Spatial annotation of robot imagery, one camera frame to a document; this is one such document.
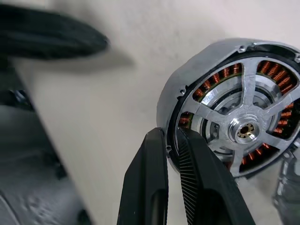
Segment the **electric motor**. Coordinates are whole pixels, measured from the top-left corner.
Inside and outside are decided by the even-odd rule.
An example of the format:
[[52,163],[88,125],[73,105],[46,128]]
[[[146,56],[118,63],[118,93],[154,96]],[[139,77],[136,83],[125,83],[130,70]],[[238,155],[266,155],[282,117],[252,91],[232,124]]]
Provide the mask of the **electric motor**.
[[293,148],[300,130],[299,63],[300,50],[292,46],[235,38],[209,45],[177,69],[157,105],[172,165],[179,169],[178,128],[199,132],[236,178]]

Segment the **spoke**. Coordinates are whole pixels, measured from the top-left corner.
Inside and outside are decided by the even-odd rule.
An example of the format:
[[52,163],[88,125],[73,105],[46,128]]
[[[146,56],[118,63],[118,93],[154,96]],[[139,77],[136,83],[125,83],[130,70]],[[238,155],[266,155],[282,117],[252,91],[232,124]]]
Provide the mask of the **spoke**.
[[186,104],[183,107],[182,111],[199,115],[217,124],[224,122],[224,120],[226,119],[225,115],[222,115],[217,111],[210,109],[208,106],[204,105],[203,103],[196,102],[191,97],[187,99]]
[[210,149],[213,149],[213,150],[221,148],[223,146],[222,142],[219,139],[214,139],[211,142],[209,142],[207,145]]
[[255,75],[260,60],[253,58],[242,61],[242,104],[252,105],[255,94]]
[[266,133],[265,131],[263,131],[261,134],[261,140],[264,143],[274,146],[280,150],[285,150],[291,142],[291,141],[288,141],[288,140],[285,140],[285,139],[282,139],[279,137],[272,136],[272,135]]
[[240,165],[244,157],[244,151],[236,150],[233,152],[234,152],[234,156],[233,156],[232,165],[230,167],[230,172],[233,175],[233,177],[236,177],[240,173]]
[[264,114],[271,117],[284,110],[287,105],[297,100],[298,98],[300,98],[300,86],[297,86],[292,91],[283,95],[277,102],[264,109]]

